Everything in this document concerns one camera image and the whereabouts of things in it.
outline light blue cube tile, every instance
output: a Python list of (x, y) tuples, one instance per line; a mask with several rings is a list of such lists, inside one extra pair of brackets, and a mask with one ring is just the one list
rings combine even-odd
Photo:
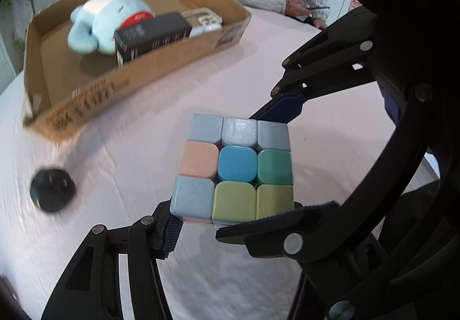
[(291, 151), (288, 126), (282, 122), (257, 121), (257, 150)]
[(212, 223), (214, 182), (198, 177), (177, 176), (169, 211), (183, 221)]
[(194, 114), (190, 120), (187, 140), (220, 143), (224, 118), (217, 115)]
[(255, 147), (257, 144), (257, 120), (225, 118), (222, 128), (223, 146)]
[(257, 154), (250, 147), (225, 146), (217, 167), (221, 181), (251, 182), (257, 176)]

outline table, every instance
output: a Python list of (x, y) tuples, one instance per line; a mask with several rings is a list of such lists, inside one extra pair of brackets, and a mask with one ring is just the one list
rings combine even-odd
[[(252, 12), (238, 46), (144, 87), (60, 145), (22, 130), (22, 75), (1, 95), (0, 274), (33, 320), (93, 225), (131, 225), (170, 198), (192, 113), (252, 115), (269, 100), (282, 60), (317, 33), (279, 14)], [(295, 200), (343, 202), (393, 129), (375, 83), (305, 104), (289, 123)], [(52, 215), (36, 209), (28, 194), (35, 171), (50, 165), (66, 168), (77, 185), (73, 202)], [(174, 253), (159, 262), (173, 318), (286, 319), (297, 264), (254, 259), (244, 246), (214, 237), (212, 228), (184, 225)], [(120, 264), (129, 320), (126, 258)]]

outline smartphone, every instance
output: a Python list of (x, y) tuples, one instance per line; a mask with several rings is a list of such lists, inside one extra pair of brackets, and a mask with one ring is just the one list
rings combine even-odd
[(323, 10), (326, 8), (330, 8), (330, 6), (306, 7), (307, 10)]

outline light blue stuffed animal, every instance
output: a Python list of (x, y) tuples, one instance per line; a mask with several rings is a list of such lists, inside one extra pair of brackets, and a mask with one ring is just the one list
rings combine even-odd
[(70, 15), (74, 25), (67, 43), (78, 53), (89, 54), (98, 50), (112, 55), (115, 53), (116, 29), (153, 16), (150, 7), (141, 0), (89, 0)]

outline pastel rubik's cube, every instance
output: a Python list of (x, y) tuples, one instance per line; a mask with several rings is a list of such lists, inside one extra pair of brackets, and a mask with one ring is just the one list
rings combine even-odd
[(171, 199), (189, 223), (232, 225), (294, 209), (286, 124), (195, 114)]

